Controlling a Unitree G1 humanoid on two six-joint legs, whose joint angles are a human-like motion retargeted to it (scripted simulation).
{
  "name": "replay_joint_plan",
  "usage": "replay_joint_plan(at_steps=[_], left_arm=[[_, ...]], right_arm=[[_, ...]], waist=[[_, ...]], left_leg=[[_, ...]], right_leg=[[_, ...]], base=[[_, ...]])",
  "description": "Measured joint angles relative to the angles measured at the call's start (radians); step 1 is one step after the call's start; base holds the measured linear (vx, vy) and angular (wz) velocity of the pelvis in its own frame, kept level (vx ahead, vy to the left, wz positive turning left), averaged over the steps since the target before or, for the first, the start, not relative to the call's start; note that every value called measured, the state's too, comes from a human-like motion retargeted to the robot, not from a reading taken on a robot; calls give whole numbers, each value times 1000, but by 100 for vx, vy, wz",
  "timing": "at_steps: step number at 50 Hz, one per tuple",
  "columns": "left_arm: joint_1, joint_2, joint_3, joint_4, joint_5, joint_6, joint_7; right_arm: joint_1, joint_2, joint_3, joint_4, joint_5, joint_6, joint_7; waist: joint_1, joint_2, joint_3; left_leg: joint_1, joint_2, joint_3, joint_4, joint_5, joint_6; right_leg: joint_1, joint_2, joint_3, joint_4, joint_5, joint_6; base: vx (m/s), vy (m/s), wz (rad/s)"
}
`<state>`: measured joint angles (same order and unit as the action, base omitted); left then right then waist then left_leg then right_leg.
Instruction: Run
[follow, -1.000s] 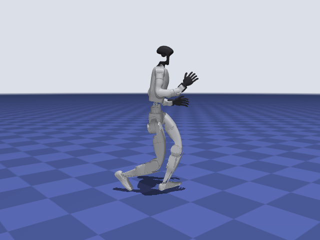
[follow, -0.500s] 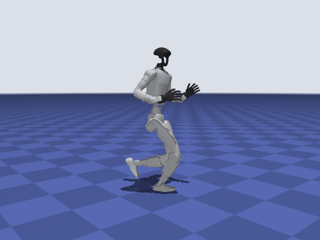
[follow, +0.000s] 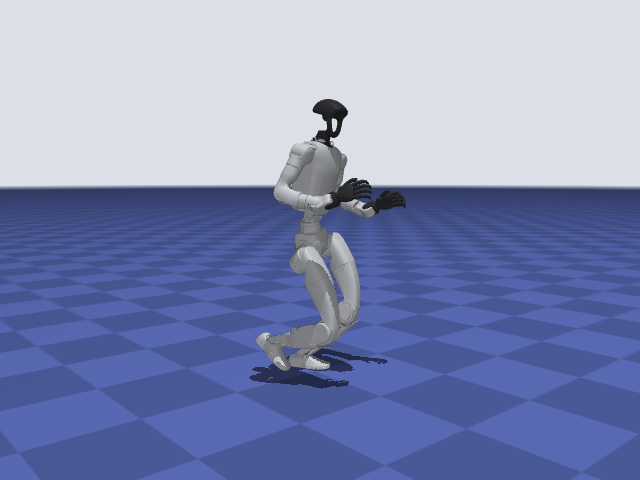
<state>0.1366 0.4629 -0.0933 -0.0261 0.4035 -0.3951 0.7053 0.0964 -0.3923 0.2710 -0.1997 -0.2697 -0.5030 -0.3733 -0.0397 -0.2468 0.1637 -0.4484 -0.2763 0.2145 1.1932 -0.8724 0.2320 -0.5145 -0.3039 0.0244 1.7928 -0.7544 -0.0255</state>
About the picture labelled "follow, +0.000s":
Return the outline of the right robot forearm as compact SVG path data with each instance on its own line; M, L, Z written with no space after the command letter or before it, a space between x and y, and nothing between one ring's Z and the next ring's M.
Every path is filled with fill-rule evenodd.
M293 209L300 208L310 210L313 213L325 211L325 206L333 203L331 194L313 197L311 195L302 194L302 192L299 191L294 191L287 186L279 186L275 191L275 196L280 201L291 205Z

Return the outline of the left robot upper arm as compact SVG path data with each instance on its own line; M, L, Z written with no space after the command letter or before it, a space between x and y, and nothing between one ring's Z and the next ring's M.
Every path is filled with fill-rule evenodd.
M336 193L337 193L338 189L340 188L340 184L343 181L344 168L345 168L345 166L347 164L347 156L345 154L343 154L343 153L341 153L341 154L342 154L342 164L341 164L340 175L339 175L338 182L337 182L336 189L335 189Z

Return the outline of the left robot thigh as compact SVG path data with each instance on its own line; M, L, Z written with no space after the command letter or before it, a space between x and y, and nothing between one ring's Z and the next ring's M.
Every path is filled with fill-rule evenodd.
M331 257L330 269L344 297L338 303L340 322L352 323L360 310L360 281L352 253L339 233L328 233L328 247L322 257Z

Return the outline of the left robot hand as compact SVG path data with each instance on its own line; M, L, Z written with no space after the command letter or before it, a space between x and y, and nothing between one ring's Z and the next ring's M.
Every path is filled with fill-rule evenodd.
M384 191L380 195L380 197L378 197L376 199L376 202L375 201L371 201L369 203L366 203L366 204L363 205L362 208L363 209L367 209L369 207L372 207L374 209L374 211L375 211L375 214L378 214L379 210L387 210L387 209L391 209L393 207L398 207L398 206L403 206L404 208L406 208L406 205L405 205L406 201L404 200L404 196L402 196L400 192L394 191L394 192L392 192L390 194L388 194L388 193L390 193L390 190ZM399 198L399 199L397 199L397 198ZM403 202L403 203L398 203L398 202Z

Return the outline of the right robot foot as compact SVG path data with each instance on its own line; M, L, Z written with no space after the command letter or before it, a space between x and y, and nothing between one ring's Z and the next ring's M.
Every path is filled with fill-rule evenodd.
M272 335L268 332L262 333L256 339L257 344L266 352L268 358L281 370L288 371L291 367L287 360L282 347L271 345L274 342L268 342L268 337ZM271 341L271 339L270 339ZM277 344L277 343L275 343Z

